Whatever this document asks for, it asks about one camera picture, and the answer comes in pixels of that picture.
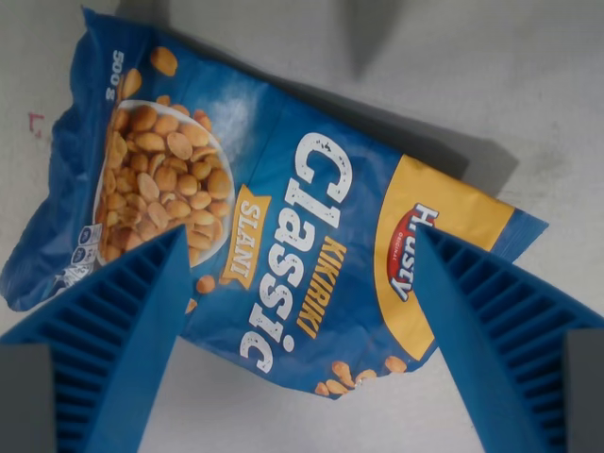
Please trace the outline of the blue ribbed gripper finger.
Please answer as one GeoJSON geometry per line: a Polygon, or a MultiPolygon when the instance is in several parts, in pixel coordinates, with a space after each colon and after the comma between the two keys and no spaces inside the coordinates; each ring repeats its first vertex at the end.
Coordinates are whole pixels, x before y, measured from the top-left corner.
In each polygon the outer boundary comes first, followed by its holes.
{"type": "Polygon", "coordinates": [[[180,226],[28,314],[3,345],[48,347],[60,452],[135,452],[192,294],[180,226]]]}
{"type": "Polygon", "coordinates": [[[413,287],[484,450],[567,451],[565,338],[602,316],[437,228],[417,232],[413,287]]]}

